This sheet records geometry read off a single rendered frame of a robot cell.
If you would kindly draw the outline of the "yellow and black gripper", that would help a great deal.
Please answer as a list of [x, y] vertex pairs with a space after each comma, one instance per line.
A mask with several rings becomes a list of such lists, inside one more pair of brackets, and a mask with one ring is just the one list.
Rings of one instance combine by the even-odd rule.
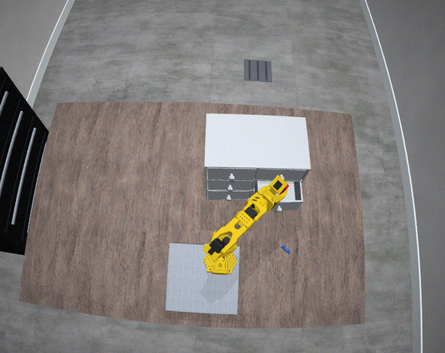
[[287, 195], [287, 190], [280, 194], [287, 184], [277, 175], [269, 186], [264, 186], [257, 192], [259, 195], [262, 195], [267, 205], [267, 211], [272, 210]]

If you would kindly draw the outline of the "grey chest of drawers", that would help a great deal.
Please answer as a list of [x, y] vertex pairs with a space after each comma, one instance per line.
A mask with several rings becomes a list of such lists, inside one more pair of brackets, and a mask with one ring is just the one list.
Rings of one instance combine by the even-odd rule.
[[[206, 168], [257, 168], [249, 198], [255, 191], [260, 169], [306, 170], [309, 158], [306, 117], [207, 113], [205, 132], [205, 195], [208, 199]], [[249, 199], [248, 198], [248, 199]]]

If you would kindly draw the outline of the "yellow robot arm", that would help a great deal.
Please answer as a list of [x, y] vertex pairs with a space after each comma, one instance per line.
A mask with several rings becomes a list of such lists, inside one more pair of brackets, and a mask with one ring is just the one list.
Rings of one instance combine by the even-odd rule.
[[[236, 265], [236, 258], [233, 255], [233, 251], [237, 249], [237, 239], [240, 238], [254, 222], [257, 222], [266, 211], [267, 205], [262, 195], [255, 193], [248, 199], [243, 210], [239, 211], [227, 225], [213, 233], [211, 242], [207, 243], [202, 249], [207, 254], [204, 257], [207, 272], [233, 273], [233, 268]], [[239, 224], [241, 228], [236, 229], [235, 226], [237, 224]], [[231, 234], [231, 237], [225, 235], [228, 233]]]

